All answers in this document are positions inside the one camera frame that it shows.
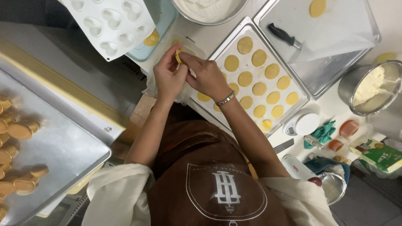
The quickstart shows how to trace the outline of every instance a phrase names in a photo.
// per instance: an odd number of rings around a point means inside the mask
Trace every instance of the white shirt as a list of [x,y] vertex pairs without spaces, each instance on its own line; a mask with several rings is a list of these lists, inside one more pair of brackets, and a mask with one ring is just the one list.
[[[337,226],[324,190],[293,178],[260,178],[288,210],[298,226]],[[146,191],[155,182],[152,170],[141,164],[124,164],[96,172],[87,188],[91,201],[82,226],[150,226]]]

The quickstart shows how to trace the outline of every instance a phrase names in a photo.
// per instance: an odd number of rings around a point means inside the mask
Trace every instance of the butter mixture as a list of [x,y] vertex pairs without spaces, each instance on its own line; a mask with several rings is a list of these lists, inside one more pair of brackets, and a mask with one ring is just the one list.
[[173,0],[187,16],[203,23],[227,18],[240,4],[240,0]]
[[381,85],[384,83],[384,72],[385,70],[382,66],[376,67],[361,81],[353,98],[354,106],[365,103],[383,90]]

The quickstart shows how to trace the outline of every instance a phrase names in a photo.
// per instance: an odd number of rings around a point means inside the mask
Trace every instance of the teal towel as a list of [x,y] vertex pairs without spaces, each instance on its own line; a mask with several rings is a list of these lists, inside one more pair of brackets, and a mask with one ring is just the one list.
[[[329,122],[321,127],[318,127],[311,135],[316,138],[320,143],[324,144],[332,140],[331,135],[335,132],[335,128],[332,127],[335,123],[335,120]],[[305,149],[312,149],[314,146],[304,141]]]

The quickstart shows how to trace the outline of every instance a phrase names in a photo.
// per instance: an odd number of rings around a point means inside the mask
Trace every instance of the silver bracelet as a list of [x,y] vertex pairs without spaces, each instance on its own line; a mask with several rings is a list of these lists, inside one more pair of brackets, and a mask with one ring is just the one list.
[[228,97],[226,97],[223,101],[221,101],[219,103],[215,103],[216,106],[222,106],[222,105],[226,104],[228,101],[230,101],[230,99],[232,99],[234,97],[235,93],[236,92],[234,92],[234,90],[233,90],[233,92]]

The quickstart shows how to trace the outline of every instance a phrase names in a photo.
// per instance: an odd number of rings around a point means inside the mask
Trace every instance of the digital kitchen scale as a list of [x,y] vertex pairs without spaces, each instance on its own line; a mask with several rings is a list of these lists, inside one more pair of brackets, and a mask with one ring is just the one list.
[[317,129],[320,118],[311,109],[298,111],[283,125],[283,132],[289,136],[308,135]]

